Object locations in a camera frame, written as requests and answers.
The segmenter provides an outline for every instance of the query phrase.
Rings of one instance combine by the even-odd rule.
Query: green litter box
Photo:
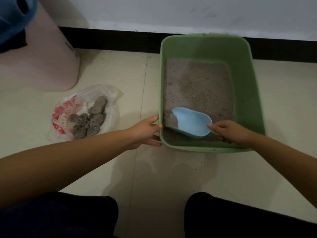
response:
[[[219,34],[176,35],[165,38],[161,44],[159,123],[163,123],[164,64],[170,58],[226,64],[234,87],[234,121],[265,135],[251,49],[245,39]],[[159,135],[166,146],[186,151],[209,153],[250,151],[237,144],[204,140],[180,140],[171,145],[164,138],[164,128]]]

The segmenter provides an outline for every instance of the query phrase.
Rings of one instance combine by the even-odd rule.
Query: blue litter scoop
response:
[[[183,107],[173,108],[172,113],[166,117],[165,127],[167,128],[193,139],[204,138],[210,132],[219,135],[207,127],[212,120],[206,114]]]

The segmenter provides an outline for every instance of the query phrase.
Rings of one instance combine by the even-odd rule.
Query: clear plastic bag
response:
[[[66,97],[55,107],[50,125],[49,140],[52,143],[72,140],[71,131],[74,123],[69,120],[69,116],[71,114],[87,113],[99,96],[105,96],[108,104],[105,108],[106,119],[98,134],[111,131],[120,117],[117,100],[122,96],[122,92],[111,85],[93,85]]]

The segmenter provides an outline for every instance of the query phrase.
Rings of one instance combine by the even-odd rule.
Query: trash can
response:
[[[39,90],[68,90],[80,58],[38,0],[0,0],[0,75]]]

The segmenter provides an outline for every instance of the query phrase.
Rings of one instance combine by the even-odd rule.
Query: floor tile grout line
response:
[[[148,60],[148,59],[149,59],[149,54],[147,53],[147,55],[146,55],[146,64],[145,64],[145,73],[144,73],[143,93],[142,93],[142,101],[141,101],[141,111],[140,111],[140,119],[139,119],[139,121],[141,121],[141,115],[142,115],[143,96],[144,96],[144,87],[145,87],[145,77],[146,77],[147,60]],[[126,236],[127,236],[127,237],[128,237],[128,235],[129,235],[129,224],[130,224],[131,202],[132,202],[132,192],[133,192],[133,181],[134,181],[135,164],[136,164],[136,159],[137,159],[137,153],[138,153],[138,149],[136,149],[136,151],[135,151],[135,157],[134,157],[134,169],[133,169],[133,176],[132,176],[130,205],[129,205],[128,223],[127,223],[128,227],[127,227],[127,233],[126,233]]]

